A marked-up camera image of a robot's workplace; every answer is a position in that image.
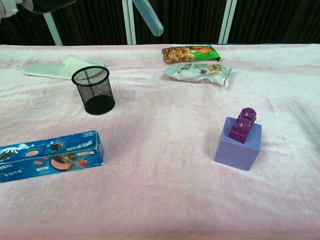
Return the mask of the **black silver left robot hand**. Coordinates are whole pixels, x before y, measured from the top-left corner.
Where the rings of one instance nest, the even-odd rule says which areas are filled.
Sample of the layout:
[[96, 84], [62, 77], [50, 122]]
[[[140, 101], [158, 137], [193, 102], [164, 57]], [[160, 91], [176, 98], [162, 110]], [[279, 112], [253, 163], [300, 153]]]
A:
[[23, 0], [21, 5], [36, 14], [46, 14], [74, 4], [76, 0]]

